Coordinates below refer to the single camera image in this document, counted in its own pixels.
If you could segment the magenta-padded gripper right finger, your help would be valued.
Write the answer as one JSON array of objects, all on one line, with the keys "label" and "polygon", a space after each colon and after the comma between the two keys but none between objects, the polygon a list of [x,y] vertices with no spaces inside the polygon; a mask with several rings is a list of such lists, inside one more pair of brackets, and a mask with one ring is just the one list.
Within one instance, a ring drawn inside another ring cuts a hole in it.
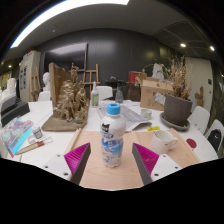
[{"label": "magenta-padded gripper right finger", "polygon": [[144,185],[181,170],[167,154],[158,155],[137,143],[133,144],[132,153]]}]

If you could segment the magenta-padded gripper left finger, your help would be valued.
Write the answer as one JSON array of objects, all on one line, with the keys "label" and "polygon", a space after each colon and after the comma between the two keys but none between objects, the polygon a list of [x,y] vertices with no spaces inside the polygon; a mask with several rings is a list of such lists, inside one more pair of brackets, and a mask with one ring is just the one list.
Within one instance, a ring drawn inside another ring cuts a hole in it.
[{"label": "magenta-padded gripper left finger", "polygon": [[65,155],[55,155],[42,168],[45,171],[79,185],[90,153],[91,145],[86,143]]}]

